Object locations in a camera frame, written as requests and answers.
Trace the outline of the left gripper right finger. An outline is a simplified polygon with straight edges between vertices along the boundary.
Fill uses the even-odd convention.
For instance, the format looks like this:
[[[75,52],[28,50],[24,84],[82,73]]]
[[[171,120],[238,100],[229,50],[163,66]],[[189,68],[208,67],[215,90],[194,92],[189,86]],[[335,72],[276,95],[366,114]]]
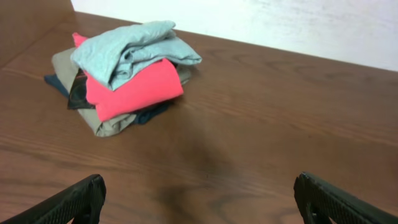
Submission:
[[[305,224],[397,224],[396,216],[311,173],[296,178],[294,198]]]

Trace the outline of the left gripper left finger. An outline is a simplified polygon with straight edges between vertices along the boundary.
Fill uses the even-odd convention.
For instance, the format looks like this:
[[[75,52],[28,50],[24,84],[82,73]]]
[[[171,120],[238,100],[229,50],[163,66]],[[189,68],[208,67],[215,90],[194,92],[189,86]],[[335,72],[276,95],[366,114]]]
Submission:
[[[98,224],[106,198],[104,179],[93,174],[3,224]]]

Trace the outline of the light blue t-shirt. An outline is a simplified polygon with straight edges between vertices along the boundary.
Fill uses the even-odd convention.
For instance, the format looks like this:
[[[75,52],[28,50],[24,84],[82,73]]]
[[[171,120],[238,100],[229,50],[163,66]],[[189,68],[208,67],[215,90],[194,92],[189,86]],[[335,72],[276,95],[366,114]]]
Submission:
[[[199,64],[201,56],[177,37],[174,27],[173,21],[118,27],[86,39],[71,54],[71,61],[113,91],[163,58],[181,65]]]

